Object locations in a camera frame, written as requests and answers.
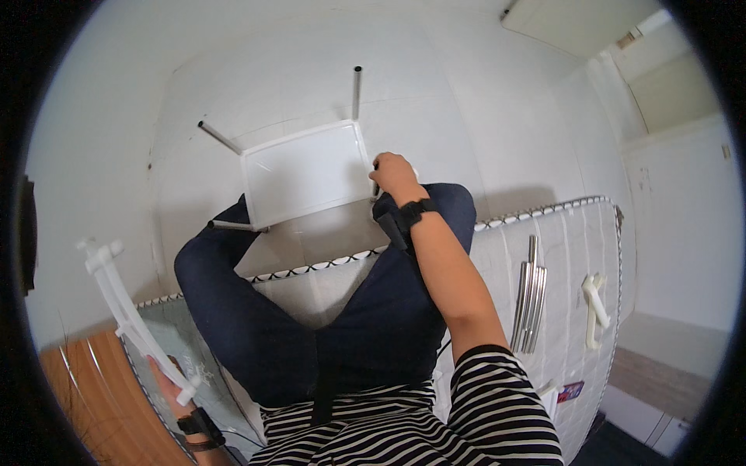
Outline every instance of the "wooden floor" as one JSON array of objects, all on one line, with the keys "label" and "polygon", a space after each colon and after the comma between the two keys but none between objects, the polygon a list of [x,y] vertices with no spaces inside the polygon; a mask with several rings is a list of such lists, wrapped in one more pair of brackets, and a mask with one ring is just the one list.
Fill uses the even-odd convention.
[{"label": "wooden floor", "polygon": [[93,458],[106,465],[192,465],[130,369],[113,331],[40,355],[60,407]]}]

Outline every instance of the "striped shirt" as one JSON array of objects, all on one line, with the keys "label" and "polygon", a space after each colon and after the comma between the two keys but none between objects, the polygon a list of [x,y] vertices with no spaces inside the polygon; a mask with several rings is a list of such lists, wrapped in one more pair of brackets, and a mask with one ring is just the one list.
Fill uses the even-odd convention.
[{"label": "striped shirt", "polygon": [[268,447],[250,465],[561,465],[557,433],[520,361],[484,345],[451,380],[448,425],[433,414],[432,381],[334,399],[311,426],[313,402],[263,409]]}]

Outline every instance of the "white plastic connector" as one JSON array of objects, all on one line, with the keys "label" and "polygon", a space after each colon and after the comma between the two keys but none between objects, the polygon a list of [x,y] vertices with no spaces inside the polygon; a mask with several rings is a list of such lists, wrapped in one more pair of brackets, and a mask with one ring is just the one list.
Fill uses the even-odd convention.
[{"label": "white plastic connector", "polygon": [[114,334],[117,337],[126,335],[140,350],[142,357],[152,356],[166,377],[181,388],[181,393],[176,397],[176,401],[180,405],[186,406],[197,392],[197,387],[201,382],[200,377],[195,375],[187,381],[166,356],[166,353],[163,352],[163,349],[148,330],[145,322],[142,321],[114,265],[114,257],[120,255],[125,249],[122,242],[117,240],[110,245],[97,248],[94,241],[93,238],[85,239],[80,241],[77,246],[78,249],[86,250],[88,254],[88,259],[85,262],[86,270],[94,276],[98,287],[101,289],[101,294],[104,295],[106,304],[119,325]]},{"label": "white plastic connector", "polygon": [[604,285],[606,278],[600,274],[589,275],[583,281],[583,293],[588,299],[588,321],[586,323],[586,346],[592,350],[597,350],[601,345],[595,339],[596,321],[602,328],[606,329],[611,324],[611,319],[601,303],[598,296],[598,289]]},{"label": "white plastic connector", "polygon": [[604,309],[604,304],[601,303],[601,298],[598,296],[598,289],[602,287],[605,281],[606,279],[599,274],[594,276],[589,275],[583,282],[583,291],[588,297],[588,302],[595,310],[598,323],[601,324],[601,327],[607,329],[609,328],[611,320],[609,319],[609,315],[606,313],[606,309]]}]

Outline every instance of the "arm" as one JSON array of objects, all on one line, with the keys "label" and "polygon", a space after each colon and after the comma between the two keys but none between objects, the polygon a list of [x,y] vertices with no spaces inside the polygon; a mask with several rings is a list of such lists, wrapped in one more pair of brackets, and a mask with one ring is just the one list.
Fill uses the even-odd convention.
[{"label": "arm", "polygon": [[[171,356],[169,358],[176,364],[176,359]],[[197,409],[197,405],[194,401],[189,401],[186,406],[182,406],[176,402],[176,397],[181,391],[163,372],[158,368],[158,364],[155,359],[148,356],[148,362],[150,362],[150,370],[155,376],[155,381],[158,383],[161,393],[166,398],[166,401],[171,408],[171,412],[177,419],[185,418],[192,414],[192,411]],[[200,444],[208,441],[209,438],[205,434],[191,434],[186,435],[186,442],[190,444]],[[233,462],[228,458],[227,453],[222,448],[216,448],[215,450],[198,451],[194,452],[194,457],[197,458],[197,464],[199,466],[232,466]]]},{"label": "arm", "polygon": [[[377,157],[376,164],[370,178],[399,207],[429,197],[401,155],[386,152]],[[454,362],[481,344],[508,348],[487,286],[443,217],[425,212],[410,233],[427,291],[451,332]]]}]

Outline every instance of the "jeans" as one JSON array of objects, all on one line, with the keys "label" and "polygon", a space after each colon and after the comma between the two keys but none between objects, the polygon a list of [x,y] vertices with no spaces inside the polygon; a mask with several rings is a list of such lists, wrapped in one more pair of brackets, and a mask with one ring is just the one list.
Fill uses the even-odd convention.
[{"label": "jeans", "polygon": [[[468,253],[476,220],[471,195],[455,184],[424,187]],[[373,215],[396,210],[384,193]],[[215,219],[248,223],[244,196]],[[200,334],[252,400],[266,408],[312,400],[331,368],[340,394],[432,377],[445,322],[411,256],[386,249],[334,322],[313,330],[233,270],[259,234],[205,228],[175,260]]]}]

